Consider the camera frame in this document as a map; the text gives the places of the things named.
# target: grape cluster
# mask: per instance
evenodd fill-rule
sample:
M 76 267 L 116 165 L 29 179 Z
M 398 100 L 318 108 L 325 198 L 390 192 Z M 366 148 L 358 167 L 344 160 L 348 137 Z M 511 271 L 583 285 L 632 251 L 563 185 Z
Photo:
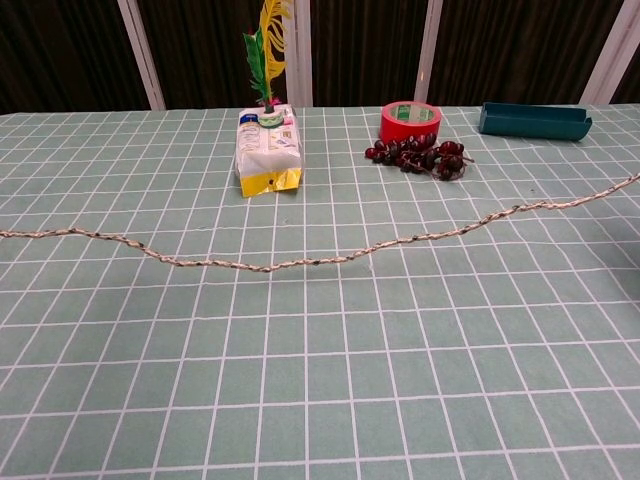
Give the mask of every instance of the grape cluster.
M 456 180 L 464 174 L 464 145 L 456 142 L 443 142 L 436 146 L 436 135 L 410 136 L 397 142 L 391 140 L 385 144 L 378 140 L 373 147 L 367 148 L 364 155 L 374 163 L 395 165 L 403 172 L 430 173 L 434 178 L 443 181 Z

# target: snack bag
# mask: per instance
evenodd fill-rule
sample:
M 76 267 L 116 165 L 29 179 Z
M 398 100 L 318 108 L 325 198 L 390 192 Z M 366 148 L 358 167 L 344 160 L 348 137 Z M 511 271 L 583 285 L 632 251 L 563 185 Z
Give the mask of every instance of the snack bag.
M 274 127 L 263 108 L 242 110 L 236 134 L 235 170 L 242 195 L 298 188 L 304 160 L 295 111 L 290 105 L 274 106 Z

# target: table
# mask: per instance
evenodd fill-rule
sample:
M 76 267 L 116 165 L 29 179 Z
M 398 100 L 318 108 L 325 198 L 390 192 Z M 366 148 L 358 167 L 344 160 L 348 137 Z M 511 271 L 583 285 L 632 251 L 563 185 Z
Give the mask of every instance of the table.
M 480 136 L 457 182 L 373 165 L 379 108 L 300 109 L 295 192 L 242 198 L 238 110 L 0 118 L 0 229 L 254 264 L 449 230 L 640 171 L 640 106 L 580 143 Z M 640 472 L 640 188 L 341 266 L 174 268 L 0 240 L 0 476 L 609 479 Z

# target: green feather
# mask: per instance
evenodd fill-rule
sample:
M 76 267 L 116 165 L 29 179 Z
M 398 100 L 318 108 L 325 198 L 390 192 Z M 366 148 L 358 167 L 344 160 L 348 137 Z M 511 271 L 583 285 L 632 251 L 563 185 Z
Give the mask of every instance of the green feather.
M 267 81 L 265 75 L 265 58 L 262 48 L 262 31 L 258 29 L 255 35 L 242 34 L 244 43 L 247 46 L 247 62 L 251 69 L 253 79 L 251 80 L 251 88 L 257 90 L 261 95 L 261 100 L 266 104 L 269 96 Z

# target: dark curtain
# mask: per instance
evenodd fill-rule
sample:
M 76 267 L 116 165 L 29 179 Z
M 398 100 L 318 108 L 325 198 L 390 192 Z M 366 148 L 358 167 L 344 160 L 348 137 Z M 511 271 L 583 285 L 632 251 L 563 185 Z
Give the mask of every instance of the dark curtain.
M 262 0 L 138 0 L 167 108 L 256 106 L 243 33 Z M 273 82 L 286 101 L 286 77 Z
M 636 49 L 611 103 L 640 103 L 640 47 Z
M 427 5 L 426 0 L 312 0 L 314 105 L 413 99 Z
M 578 103 L 623 0 L 445 0 L 435 105 Z
M 116 0 L 0 0 L 0 113 L 148 109 Z

